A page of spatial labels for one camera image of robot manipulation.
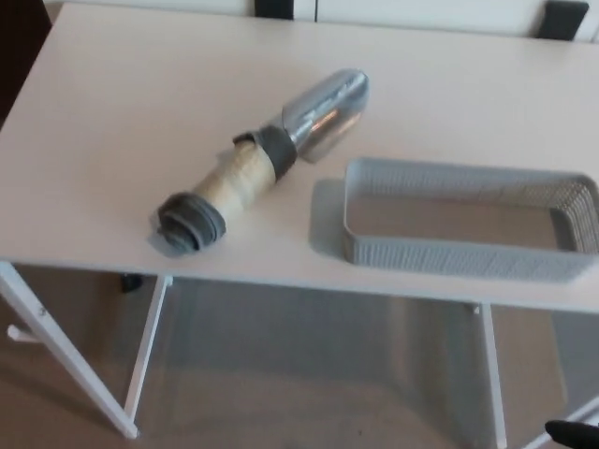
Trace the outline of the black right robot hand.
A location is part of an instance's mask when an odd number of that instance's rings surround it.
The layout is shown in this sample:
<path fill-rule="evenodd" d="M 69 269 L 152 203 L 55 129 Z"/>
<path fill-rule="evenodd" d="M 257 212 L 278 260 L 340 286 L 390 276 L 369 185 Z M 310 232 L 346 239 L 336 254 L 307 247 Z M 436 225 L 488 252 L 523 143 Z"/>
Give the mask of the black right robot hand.
<path fill-rule="evenodd" d="M 556 443 L 572 449 L 598 449 L 599 428 L 580 422 L 551 420 L 545 431 Z"/>

